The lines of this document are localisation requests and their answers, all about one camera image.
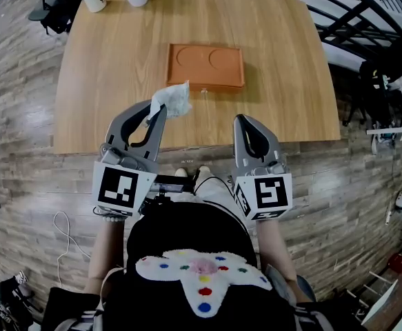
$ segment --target orange box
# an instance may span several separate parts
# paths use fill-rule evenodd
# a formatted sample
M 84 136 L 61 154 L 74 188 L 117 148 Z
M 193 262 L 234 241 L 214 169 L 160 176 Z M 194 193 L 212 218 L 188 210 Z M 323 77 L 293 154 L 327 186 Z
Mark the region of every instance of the orange box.
M 190 90 L 239 93 L 245 85 L 238 48 L 169 44 L 167 86 L 190 82 Z

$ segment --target crumpled tissue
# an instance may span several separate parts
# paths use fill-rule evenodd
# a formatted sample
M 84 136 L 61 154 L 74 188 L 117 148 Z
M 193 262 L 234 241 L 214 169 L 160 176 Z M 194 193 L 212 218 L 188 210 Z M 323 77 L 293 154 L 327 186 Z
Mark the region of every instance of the crumpled tissue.
M 167 107 L 167 119 L 187 114 L 192 109 L 192 105 L 188 103 L 189 96 L 190 87 L 188 81 L 181 85 L 174 85 L 156 91 L 152 97 L 150 114 L 147 120 L 151 120 L 163 104 Z

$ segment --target colorful polka dot patch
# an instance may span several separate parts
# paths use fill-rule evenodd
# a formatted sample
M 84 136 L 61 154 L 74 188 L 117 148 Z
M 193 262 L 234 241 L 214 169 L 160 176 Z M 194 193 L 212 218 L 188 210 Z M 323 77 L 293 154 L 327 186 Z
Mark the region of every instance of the colorful polka dot patch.
M 198 317 L 213 317 L 219 311 L 230 285 L 272 286 L 246 260 L 229 252 L 208 254 L 196 250 L 172 250 L 163 257 L 144 257 L 137 272 L 151 281 L 180 281 L 187 302 Z

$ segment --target white cable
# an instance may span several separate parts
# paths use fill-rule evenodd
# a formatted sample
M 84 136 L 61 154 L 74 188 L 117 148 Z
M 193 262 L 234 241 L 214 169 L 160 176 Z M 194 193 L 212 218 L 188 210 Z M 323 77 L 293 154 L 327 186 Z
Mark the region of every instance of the white cable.
M 64 214 L 64 216 L 66 217 L 66 220 L 68 221 L 68 232 L 67 232 L 67 233 L 63 232 L 60 228 L 58 228 L 57 224 L 55 223 L 55 219 L 56 219 L 56 217 L 58 216 L 59 213 Z M 61 234 L 66 235 L 67 238 L 68 238 L 68 248 L 67 248 L 66 252 L 65 252 L 64 254 L 61 254 L 61 255 L 58 257 L 58 259 L 57 259 L 57 275 L 58 275 L 58 280 L 59 280 L 59 282 L 60 282 L 60 288 L 62 288 L 62 287 L 63 287 L 63 283 L 61 282 L 61 277 L 60 277 L 60 259 L 61 259 L 63 256 L 65 256 L 65 255 L 67 255 L 67 254 L 69 253 L 70 241 L 73 241 L 73 242 L 75 243 L 75 245 L 77 246 L 77 248 L 79 249 L 79 251 L 81 251 L 81 253 L 82 253 L 84 256 L 86 256 L 86 257 L 88 257 L 88 258 L 90 259 L 90 255 L 86 254 L 86 253 L 79 247 L 79 245 L 78 245 L 78 243 L 75 241 L 75 239 L 73 239 L 73 238 L 70 236 L 70 222 L 69 222 L 69 217 L 67 216 L 67 214 L 66 214 L 64 211 L 58 211 L 58 212 L 55 214 L 55 216 L 54 216 L 54 226 L 55 226 L 55 228 L 56 228 L 57 230 L 60 231 Z

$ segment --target white shoe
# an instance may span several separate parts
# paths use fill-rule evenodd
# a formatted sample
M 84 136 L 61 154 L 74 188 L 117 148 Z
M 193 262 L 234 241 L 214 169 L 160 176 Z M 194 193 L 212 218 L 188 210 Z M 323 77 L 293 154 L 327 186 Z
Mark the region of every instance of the white shoe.
M 18 284 L 23 284 L 28 281 L 28 278 L 26 277 L 23 271 L 20 271 L 17 275 L 15 275 L 15 280 L 17 281 Z
M 201 165 L 201 167 L 199 167 L 199 172 L 211 172 L 211 170 L 206 165 Z
M 185 170 L 184 168 L 179 168 L 179 169 L 174 173 L 174 175 L 175 175 L 176 177 L 184 177 L 184 178 L 187 178 L 187 177 L 188 177 L 187 170 Z

